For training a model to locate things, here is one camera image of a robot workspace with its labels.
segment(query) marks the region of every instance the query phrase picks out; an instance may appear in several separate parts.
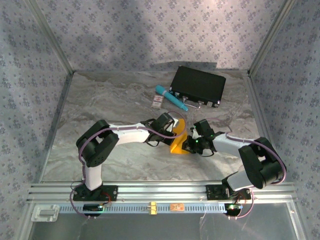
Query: black box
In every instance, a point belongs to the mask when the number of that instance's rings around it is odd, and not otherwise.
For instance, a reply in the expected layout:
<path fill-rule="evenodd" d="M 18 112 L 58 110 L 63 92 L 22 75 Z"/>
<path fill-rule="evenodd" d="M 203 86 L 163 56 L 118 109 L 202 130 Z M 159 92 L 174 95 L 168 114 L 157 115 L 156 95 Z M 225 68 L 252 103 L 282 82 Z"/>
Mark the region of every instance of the black box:
<path fill-rule="evenodd" d="M 212 73 L 179 66 L 170 86 L 178 98 L 187 97 L 209 107 L 218 107 L 225 88 L 226 78 Z"/>

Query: marble surface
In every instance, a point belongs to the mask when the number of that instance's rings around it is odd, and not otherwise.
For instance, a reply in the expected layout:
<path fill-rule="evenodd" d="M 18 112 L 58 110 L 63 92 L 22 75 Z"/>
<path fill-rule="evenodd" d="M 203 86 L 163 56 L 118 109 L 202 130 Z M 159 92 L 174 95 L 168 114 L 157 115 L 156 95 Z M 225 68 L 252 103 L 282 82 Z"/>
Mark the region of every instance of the marble surface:
<path fill-rule="evenodd" d="M 96 121 L 105 119 L 115 125 L 136 124 L 161 113 L 177 111 L 184 115 L 188 128 L 196 121 L 216 117 L 242 138 L 259 136 L 248 94 L 238 71 L 215 72 L 226 77 L 218 108 L 189 107 L 185 112 L 167 99 L 162 109 L 151 108 L 155 86 L 165 88 L 175 72 L 76 72 L 58 124 L 48 157 L 43 181 L 76 181 L 82 177 L 77 158 L 77 139 Z M 226 132 L 221 122 L 210 121 L 213 129 Z M 170 154 L 165 144 L 150 147 L 142 143 L 119 145 L 102 165 L 104 181 L 131 180 L 221 180 L 242 166 L 237 157 L 216 153 L 212 157 L 197 154 Z"/>

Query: floral wallpaper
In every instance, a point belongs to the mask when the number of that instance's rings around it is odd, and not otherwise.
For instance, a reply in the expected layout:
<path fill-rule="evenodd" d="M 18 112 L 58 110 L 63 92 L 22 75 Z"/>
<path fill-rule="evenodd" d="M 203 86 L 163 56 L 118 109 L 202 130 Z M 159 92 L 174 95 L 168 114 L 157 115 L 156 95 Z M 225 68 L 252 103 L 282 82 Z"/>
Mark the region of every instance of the floral wallpaper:
<path fill-rule="evenodd" d="M 320 239 L 320 1 L 297 1 L 254 83 L 310 235 Z"/>
<path fill-rule="evenodd" d="M 41 173 L 66 72 L 23 1 L 0 1 L 0 239 Z"/>
<path fill-rule="evenodd" d="M 247 70 L 282 3 L 38 0 L 75 71 Z"/>

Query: orange label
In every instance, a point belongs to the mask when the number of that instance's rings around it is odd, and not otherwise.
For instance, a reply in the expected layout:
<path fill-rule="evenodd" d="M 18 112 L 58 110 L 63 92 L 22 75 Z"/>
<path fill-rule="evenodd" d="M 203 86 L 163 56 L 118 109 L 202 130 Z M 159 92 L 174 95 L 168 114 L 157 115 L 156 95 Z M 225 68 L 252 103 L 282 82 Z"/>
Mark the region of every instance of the orange label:
<path fill-rule="evenodd" d="M 185 210 L 185 205 L 183 203 L 171 203 L 170 211 L 172 212 L 183 212 Z"/>

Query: teal marker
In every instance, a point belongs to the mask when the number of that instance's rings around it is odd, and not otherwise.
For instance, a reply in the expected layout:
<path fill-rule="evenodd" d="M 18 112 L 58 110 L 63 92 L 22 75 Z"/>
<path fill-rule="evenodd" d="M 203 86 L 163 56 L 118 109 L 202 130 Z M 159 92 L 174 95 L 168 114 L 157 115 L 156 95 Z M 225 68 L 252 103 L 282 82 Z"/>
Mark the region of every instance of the teal marker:
<path fill-rule="evenodd" d="M 177 105 L 179 108 L 185 110 L 185 111 L 188 111 L 188 108 L 187 106 L 182 102 L 180 101 L 179 99 L 177 99 L 175 96 L 173 96 L 172 94 L 170 94 L 169 92 L 166 91 L 166 89 L 161 86 L 161 85 L 157 85 L 155 87 L 155 91 L 162 95 L 162 96 L 165 96 L 170 102 L 174 103 L 175 105 Z"/>

